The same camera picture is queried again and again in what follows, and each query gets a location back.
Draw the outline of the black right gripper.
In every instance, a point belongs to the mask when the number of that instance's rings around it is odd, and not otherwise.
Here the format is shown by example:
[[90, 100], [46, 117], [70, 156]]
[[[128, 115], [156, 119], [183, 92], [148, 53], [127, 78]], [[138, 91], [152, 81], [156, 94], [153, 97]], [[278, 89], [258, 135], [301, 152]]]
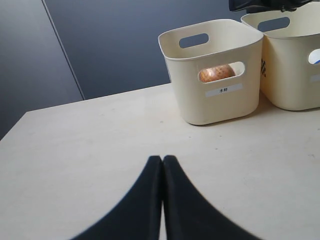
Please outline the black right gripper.
[[231, 12], [246, 10], [247, 12], [294, 12], [312, 0], [229, 0]]

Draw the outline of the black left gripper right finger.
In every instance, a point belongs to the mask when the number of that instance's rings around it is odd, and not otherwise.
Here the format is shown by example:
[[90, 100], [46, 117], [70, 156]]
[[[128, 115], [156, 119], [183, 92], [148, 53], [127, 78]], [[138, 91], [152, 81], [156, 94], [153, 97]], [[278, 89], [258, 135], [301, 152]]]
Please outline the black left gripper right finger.
[[220, 213], [196, 189], [178, 159], [163, 159], [164, 217], [168, 240], [256, 240]]

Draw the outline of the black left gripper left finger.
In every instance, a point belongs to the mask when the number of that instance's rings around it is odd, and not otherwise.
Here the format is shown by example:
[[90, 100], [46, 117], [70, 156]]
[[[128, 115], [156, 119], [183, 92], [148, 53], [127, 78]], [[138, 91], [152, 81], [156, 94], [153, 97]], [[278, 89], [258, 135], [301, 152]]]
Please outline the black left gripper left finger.
[[125, 196], [74, 240], [158, 240], [163, 200], [163, 162], [150, 156]]

